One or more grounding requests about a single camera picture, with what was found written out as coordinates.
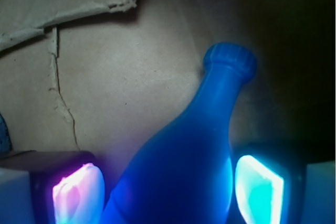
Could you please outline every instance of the light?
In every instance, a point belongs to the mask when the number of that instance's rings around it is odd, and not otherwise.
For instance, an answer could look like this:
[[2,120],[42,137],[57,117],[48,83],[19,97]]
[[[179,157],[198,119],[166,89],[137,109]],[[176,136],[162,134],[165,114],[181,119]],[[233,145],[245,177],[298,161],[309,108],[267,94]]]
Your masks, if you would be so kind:
[[52,190],[56,224],[98,223],[105,195],[103,174],[98,167],[85,164]]
[[249,223],[279,224],[284,179],[250,155],[236,166],[235,190],[239,211]]

